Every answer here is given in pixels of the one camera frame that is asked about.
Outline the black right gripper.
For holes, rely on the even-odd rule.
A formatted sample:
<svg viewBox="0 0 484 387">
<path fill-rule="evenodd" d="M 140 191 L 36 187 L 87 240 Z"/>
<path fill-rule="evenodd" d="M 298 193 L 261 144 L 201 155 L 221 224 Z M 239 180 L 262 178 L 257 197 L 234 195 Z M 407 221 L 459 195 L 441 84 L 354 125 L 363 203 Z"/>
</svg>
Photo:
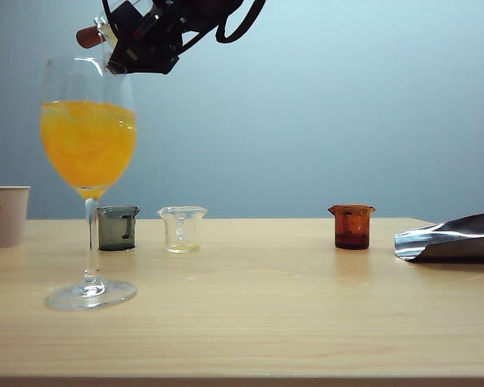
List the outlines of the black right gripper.
<svg viewBox="0 0 484 387">
<path fill-rule="evenodd" d="M 122 73 L 168 74 L 178 55 L 237 10 L 242 1 L 103 1 L 117 36 L 108 61 Z"/>
</svg>

